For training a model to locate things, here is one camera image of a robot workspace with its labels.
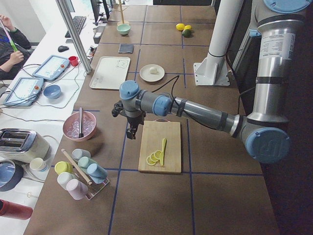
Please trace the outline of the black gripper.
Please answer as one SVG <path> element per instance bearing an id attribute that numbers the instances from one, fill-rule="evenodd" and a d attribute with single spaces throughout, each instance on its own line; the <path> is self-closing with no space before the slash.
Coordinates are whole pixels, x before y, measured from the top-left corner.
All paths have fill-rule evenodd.
<path id="1" fill-rule="evenodd" d="M 127 111 L 125 110 L 125 115 L 127 118 L 127 121 L 130 125 L 130 127 L 126 130 L 126 136 L 127 138 L 131 140 L 136 139 L 136 132 L 138 129 L 138 126 L 140 124 L 144 124 L 144 118 L 146 117 L 146 112 L 145 111 Z"/>

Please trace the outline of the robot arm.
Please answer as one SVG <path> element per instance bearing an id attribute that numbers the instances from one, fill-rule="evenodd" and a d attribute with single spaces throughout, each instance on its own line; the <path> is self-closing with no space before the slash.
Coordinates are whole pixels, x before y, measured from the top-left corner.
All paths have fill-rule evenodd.
<path id="1" fill-rule="evenodd" d="M 250 35 L 260 36 L 260 52 L 251 114 L 231 115 L 172 95 L 140 89 L 135 81 L 120 85 L 120 100 L 112 115 L 127 118 L 127 137 L 134 139 L 147 113 L 174 114 L 239 138 L 248 154 L 264 164 L 286 157 L 291 140 L 283 130 L 283 109 L 295 35 L 303 25 L 309 0 L 255 0 L 251 8 Z"/>

